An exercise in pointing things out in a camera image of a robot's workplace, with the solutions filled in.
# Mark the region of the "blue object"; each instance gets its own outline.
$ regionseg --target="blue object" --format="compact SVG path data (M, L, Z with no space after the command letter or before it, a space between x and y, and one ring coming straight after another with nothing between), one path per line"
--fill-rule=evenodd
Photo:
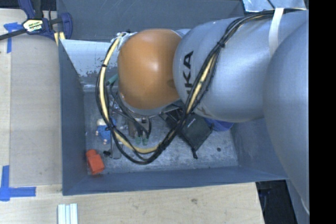
M213 119L208 119L208 118L204 118L204 119L209 126L213 125L212 128L214 131L218 131L218 132L228 131L233 126L232 122L218 121L218 120L213 120Z
M2 178L0 187L0 201L9 201L15 197L35 197L36 187L9 187L9 165L2 167Z
M99 137L104 141L107 140L106 142L109 143L111 141L111 134L110 130L105 130L107 128L107 125L99 125L97 127L98 135Z
M22 25L18 23L4 24L4 27L9 33L12 31L23 29ZM10 37L7 41L7 53L10 53L11 51L12 51L12 38Z

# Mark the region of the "small orange object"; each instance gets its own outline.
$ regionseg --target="small orange object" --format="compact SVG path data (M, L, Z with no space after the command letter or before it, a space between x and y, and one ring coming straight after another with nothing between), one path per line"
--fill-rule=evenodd
M88 150L86 152L86 158L93 175L100 173L105 169L104 163L96 150Z

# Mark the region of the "blue tape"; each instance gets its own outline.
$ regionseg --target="blue tape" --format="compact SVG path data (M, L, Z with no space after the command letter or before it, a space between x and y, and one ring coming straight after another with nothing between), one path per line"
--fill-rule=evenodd
M36 187L9 187L9 165L2 167L2 178L0 187L0 201L9 201L15 197L35 197Z
M18 23L4 24L5 29L10 33L12 31L23 29L23 26ZM12 51L12 38L10 37L7 41L7 53Z

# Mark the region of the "yellow cable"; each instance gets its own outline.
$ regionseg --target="yellow cable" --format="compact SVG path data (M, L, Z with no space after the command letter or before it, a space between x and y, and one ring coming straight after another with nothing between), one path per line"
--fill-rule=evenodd
M214 63L214 59L215 59L215 55L213 55L213 56L211 57L209 63L207 64L206 68L204 69L204 72L203 72L203 74L202 74L202 76L201 76L201 79L200 79L200 81L198 82L198 84L197 84L197 86L196 86L196 88L195 88L195 91L194 91L194 93L193 93L193 95L192 95L192 97L191 97L191 99L190 99L190 103L189 103L188 108L187 108L187 110L186 110L186 113L187 113L187 114L190 113L190 110L191 110L192 105L193 105L193 103L194 103L194 101L195 101L195 98L196 98L196 96L198 95L198 92L200 91L200 89L201 89L201 87L202 87L202 84L203 84L203 82L205 81L205 78L206 78L206 76L208 75L208 73L209 73L209 71L210 71L210 69L211 69L211 67L212 67L212 64Z
M104 92L104 78L105 78L105 72L106 72L106 68L107 65L110 61L110 58L115 50L115 48L117 47L119 41L120 41L120 36L118 36L115 41L113 42L110 50L108 51L105 60L103 62L103 66L101 68L101 72L100 72L100 81L99 81L99 95L100 95L100 103L101 103L101 108L102 108L102 113L104 115L104 117L109 121L109 115L108 115L108 110L106 107L106 103L104 101L104 96L105 96L105 92ZM133 150L132 146L125 140L123 139L115 130L113 131L115 136L117 137L117 139L123 143L126 147L128 147L129 149ZM157 150L159 145L155 146L155 147L151 147L151 148L140 148L140 147L136 147L134 146L134 148L141 154L146 154L146 153L152 153L154 151Z

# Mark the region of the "table surface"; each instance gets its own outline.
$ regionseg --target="table surface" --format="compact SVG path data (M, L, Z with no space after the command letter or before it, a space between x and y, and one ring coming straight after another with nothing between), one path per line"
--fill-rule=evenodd
M0 9L0 34L6 33L5 23L24 20L21 10ZM25 46L33 46L36 38L41 40L26 34L19 38ZM15 156L18 150L10 147L10 84L15 51L7 54L6 48L7 40L0 41L0 169L10 164L9 156ZM61 184L54 183L38 185L36 197L0 201L0 223L56 223L58 204L71 203L78 204L80 224L264 223L255 183L79 196L63 196L61 188Z

